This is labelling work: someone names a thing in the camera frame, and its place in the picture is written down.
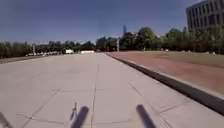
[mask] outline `paved plaza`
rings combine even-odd
[[[138,105],[154,128],[224,127],[223,116],[103,53],[0,65],[0,112],[14,128],[69,128],[75,103],[89,108],[83,128],[145,128]]]

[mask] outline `pole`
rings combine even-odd
[[[36,49],[35,49],[35,44],[33,44],[33,55],[36,55]]]
[[[117,39],[117,52],[119,52],[120,51],[120,38],[118,37],[118,39]]]

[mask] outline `window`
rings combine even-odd
[[[219,2],[220,2],[221,9],[223,9],[224,8],[223,1],[222,0],[219,0]]]
[[[196,27],[196,20],[194,19],[194,27]]]
[[[189,18],[191,19],[192,18],[191,10],[188,11],[188,15],[189,15]]]
[[[202,20],[202,18],[200,19],[200,26],[203,27],[203,20]]]
[[[204,17],[204,26],[207,26],[207,17]]]
[[[190,28],[192,29],[193,28],[193,26],[192,26],[192,20],[190,20],[189,24],[190,24]]]
[[[211,11],[213,12],[214,11],[214,8],[213,8],[212,2],[210,2],[210,7],[211,7]]]
[[[220,17],[219,14],[216,15],[217,24],[220,24]]]
[[[198,9],[199,9],[199,15],[201,15],[201,7],[199,7]]]
[[[195,8],[195,14],[196,14],[196,16],[198,16],[198,9],[197,8]]]
[[[206,8],[207,8],[207,13],[209,13],[209,5],[206,4]]]
[[[213,14],[208,16],[208,21],[209,21],[209,25],[214,25],[215,24],[215,16]]]
[[[219,10],[219,8],[218,8],[218,5],[217,5],[217,2],[215,1],[215,10],[217,11],[217,10]]]
[[[196,26],[199,27],[199,20],[196,19],[196,22],[197,22]]]
[[[192,15],[193,15],[193,17],[194,17],[194,16],[195,16],[194,9],[192,9],[192,11],[191,11],[191,12],[192,12]]]
[[[202,6],[203,13],[205,14],[205,6]]]

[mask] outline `distant building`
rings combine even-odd
[[[124,26],[123,26],[123,35],[124,35],[125,33],[127,33],[127,27],[124,25]]]
[[[224,25],[224,0],[205,0],[186,9],[190,32]]]

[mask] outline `curb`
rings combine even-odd
[[[173,76],[170,76],[161,72],[152,71],[149,68],[146,68],[142,65],[137,65],[136,63],[132,61],[122,60],[122,59],[113,57],[111,55],[108,55],[108,56],[146,74],[149,77],[152,77],[153,79],[156,79],[157,81],[183,93],[184,95],[194,99],[195,101],[209,107],[210,109],[224,116],[224,96],[223,95],[217,92],[214,92],[212,90],[209,90],[207,88],[204,88],[202,86],[198,86],[193,83],[180,80]]]

